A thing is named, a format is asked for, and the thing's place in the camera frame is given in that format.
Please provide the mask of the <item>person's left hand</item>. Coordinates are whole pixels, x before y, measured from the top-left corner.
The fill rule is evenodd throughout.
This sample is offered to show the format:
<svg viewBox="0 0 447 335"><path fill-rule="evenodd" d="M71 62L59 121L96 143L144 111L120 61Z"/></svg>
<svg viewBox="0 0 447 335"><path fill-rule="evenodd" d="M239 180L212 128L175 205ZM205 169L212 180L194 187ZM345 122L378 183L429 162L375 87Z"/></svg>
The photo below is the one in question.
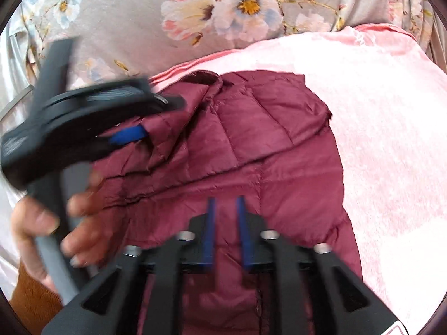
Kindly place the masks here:
<svg viewBox="0 0 447 335"><path fill-rule="evenodd" d="M61 175L50 173L28 186L11 215L11 231L30 277L55 293L79 286L72 272L105 259L110 234L101 219L103 178L90 173L85 191L65 201Z"/></svg>

